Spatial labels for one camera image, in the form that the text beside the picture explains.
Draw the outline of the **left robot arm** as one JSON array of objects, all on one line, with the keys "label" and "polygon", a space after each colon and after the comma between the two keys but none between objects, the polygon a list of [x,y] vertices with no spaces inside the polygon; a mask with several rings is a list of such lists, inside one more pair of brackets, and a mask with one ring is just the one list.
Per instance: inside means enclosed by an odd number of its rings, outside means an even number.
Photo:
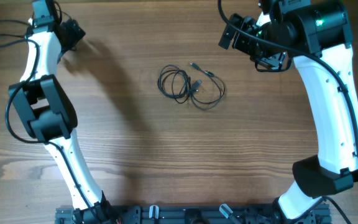
[{"label": "left robot arm", "polygon": [[121,218],[93,179],[80,151],[75,109],[59,84],[57,65],[85,36],[77,21],[62,21],[55,1],[33,1],[34,17],[24,37],[29,45],[25,72],[9,87],[13,106],[30,136],[54,158],[72,199],[67,216],[57,223],[120,223]]}]

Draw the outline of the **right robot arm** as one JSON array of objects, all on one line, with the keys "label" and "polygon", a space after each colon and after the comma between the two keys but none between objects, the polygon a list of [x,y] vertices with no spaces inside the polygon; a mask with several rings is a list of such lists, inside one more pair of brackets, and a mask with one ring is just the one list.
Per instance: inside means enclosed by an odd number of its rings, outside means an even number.
[{"label": "right robot arm", "polygon": [[341,1],[260,1],[258,19],[225,18],[220,40],[247,54],[259,72],[295,66],[308,94],[318,153],[295,162],[294,182],[273,205],[273,220],[295,223],[358,182],[358,99],[352,31]]}]

